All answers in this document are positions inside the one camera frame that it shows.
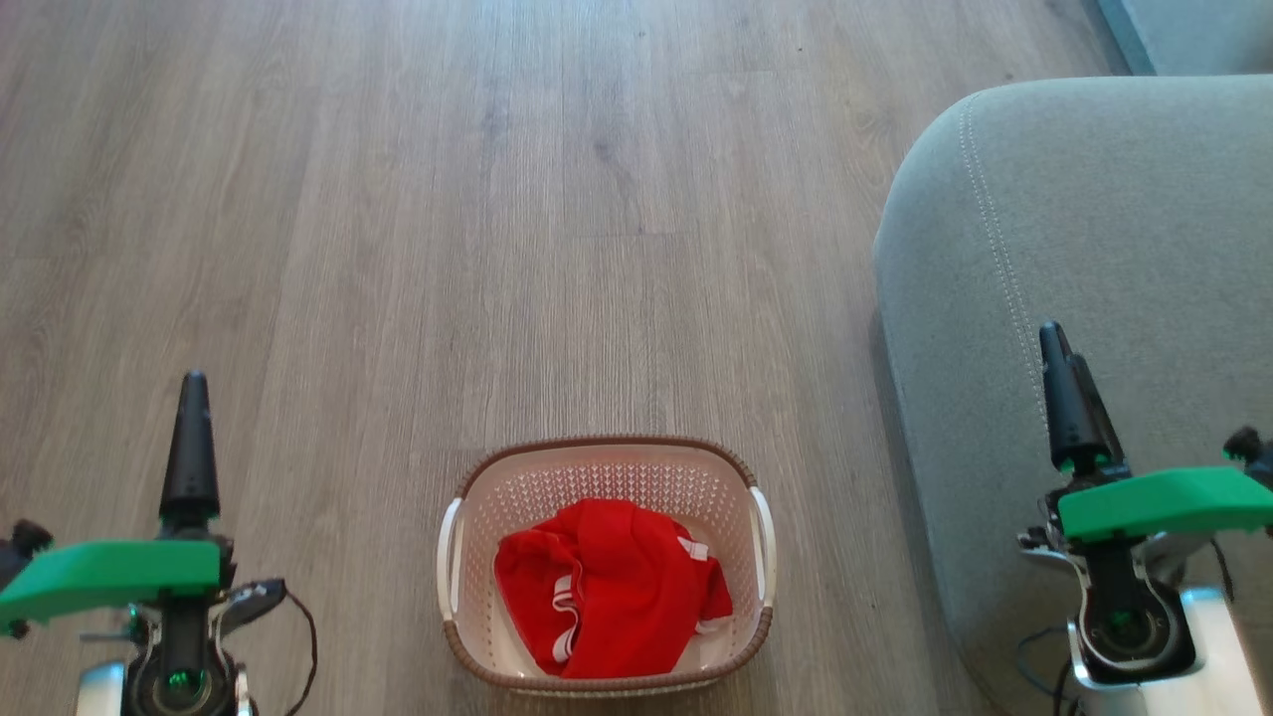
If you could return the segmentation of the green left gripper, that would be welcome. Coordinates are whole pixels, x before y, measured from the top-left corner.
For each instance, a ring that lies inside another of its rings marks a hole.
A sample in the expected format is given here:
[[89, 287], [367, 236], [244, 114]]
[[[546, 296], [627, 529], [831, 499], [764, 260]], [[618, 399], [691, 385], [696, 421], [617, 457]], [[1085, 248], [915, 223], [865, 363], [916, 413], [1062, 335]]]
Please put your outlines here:
[[[159, 502], [168, 533], [206, 531], [220, 517], [220, 490], [207, 377], [183, 376]], [[39, 553], [0, 591], [0, 634], [25, 637], [34, 623], [104, 608], [150, 606], [165, 640], [193, 647], [207, 638], [211, 606], [236, 576], [236, 541], [104, 540]]]

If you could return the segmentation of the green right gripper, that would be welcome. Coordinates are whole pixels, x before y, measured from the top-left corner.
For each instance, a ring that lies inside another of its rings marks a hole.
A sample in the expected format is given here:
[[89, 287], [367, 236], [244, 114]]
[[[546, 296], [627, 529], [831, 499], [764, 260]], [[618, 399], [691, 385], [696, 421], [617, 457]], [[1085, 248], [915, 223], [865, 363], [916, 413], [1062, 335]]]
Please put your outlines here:
[[[1087, 474], [1101, 443], [1100, 471], [1127, 474], [1127, 454], [1085, 357], [1072, 350], [1057, 321], [1037, 327], [1037, 347], [1053, 466]], [[1166, 468], [1068, 492], [1058, 499], [1057, 516], [1064, 538], [1082, 543], [1253, 531], [1273, 525], [1273, 490], [1234, 466]]]

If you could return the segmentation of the red garment with white hem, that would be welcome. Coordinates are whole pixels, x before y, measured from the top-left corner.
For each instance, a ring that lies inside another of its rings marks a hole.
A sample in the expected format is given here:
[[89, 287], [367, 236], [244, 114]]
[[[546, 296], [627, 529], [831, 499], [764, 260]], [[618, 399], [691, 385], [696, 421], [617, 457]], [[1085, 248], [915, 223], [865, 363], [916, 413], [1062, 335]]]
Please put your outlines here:
[[709, 547], [628, 499], [578, 499], [505, 535], [491, 566], [518, 637], [555, 678], [668, 674], [735, 612]]

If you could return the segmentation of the grey fabric sofa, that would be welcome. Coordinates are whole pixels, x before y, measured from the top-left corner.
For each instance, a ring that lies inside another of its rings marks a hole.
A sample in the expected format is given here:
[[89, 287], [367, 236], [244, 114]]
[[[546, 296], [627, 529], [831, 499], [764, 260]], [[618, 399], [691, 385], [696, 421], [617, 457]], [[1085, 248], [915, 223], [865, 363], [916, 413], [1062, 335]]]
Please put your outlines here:
[[1015, 666], [1068, 571], [1018, 555], [1046, 448], [1037, 326], [1086, 358], [1130, 468], [1273, 440], [1273, 76], [979, 90], [918, 138], [875, 241], [878, 326], [955, 652], [997, 711], [1049, 716]]

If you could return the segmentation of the cream laundry basket brown rim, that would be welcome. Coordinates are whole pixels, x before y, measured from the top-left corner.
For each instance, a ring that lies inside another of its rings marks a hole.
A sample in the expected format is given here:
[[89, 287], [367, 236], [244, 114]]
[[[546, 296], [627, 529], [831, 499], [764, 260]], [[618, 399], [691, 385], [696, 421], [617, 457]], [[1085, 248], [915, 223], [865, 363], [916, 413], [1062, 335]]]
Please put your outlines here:
[[[496, 594], [496, 543], [586, 498], [631, 499], [668, 515], [721, 561], [735, 615], [723, 629], [693, 638], [667, 675], [550, 677]], [[645, 697], [727, 678], [768, 640], [778, 584], [777, 525], [751, 468], [729, 448], [690, 437], [592, 434], [488, 454], [451, 499], [437, 543], [435, 586], [451, 652], [481, 682], [532, 697]]]

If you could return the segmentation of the pale grey upholstered block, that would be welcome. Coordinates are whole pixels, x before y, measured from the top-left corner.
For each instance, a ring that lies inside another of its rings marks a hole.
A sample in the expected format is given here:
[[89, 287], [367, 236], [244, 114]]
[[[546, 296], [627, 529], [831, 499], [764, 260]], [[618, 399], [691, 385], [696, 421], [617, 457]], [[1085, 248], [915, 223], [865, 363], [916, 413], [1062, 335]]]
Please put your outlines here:
[[1273, 74], [1273, 0], [1095, 0], [1133, 76]]

